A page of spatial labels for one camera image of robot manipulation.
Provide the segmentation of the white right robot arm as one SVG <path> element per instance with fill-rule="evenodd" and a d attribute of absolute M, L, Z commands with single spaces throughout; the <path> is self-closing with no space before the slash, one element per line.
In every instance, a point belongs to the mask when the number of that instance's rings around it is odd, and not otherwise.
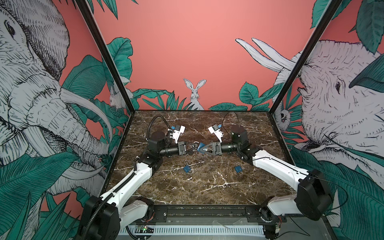
<path fill-rule="evenodd" d="M 299 168 L 271 155 L 259 146 L 252 145 L 243 126 L 232 126 L 231 140 L 228 143 L 222 140 L 220 126 L 214 125 L 209 131 L 215 134 L 219 141 L 207 145 L 200 144 L 199 152 L 212 156 L 234 153 L 242 161 L 269 172 L 296 191 L 295 194 L 272 197 L 267 201 L 267 210 L 274 216 L 296 214 L 317 221 L 332 205 L 334 198 L 329 184 L 319 170 Z"/>

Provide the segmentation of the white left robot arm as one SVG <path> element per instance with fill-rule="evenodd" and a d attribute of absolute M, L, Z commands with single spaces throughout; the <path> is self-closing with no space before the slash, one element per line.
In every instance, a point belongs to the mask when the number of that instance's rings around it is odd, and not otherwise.
<path fill-rule="evenodd" d="M 151 219 L 152 201 L 139 198 L 130 205 L 126 203 L 160 168 L 164 157 L 192 155 L 200 145 L 198 142 L 179 141 L 178 137 L 178 131 L 169 130 L 167 134 L 154 132 L 148 138 L 145 151 L 135 160 L 131 172 L 106 193 L 87 200 L 74 238 L 114 240 L 121 228 L 136 220 Z"/>

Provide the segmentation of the large blue padlock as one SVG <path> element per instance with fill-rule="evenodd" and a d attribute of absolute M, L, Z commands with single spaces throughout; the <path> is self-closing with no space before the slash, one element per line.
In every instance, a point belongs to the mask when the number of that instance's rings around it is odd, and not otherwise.
<path fill-rule="evenodd" d="M 196 148 L 195 152 L 197 154 L 203 154 L 202 150 L 206 146 L 204 143 L 194 142 L 194 146 Z"/>

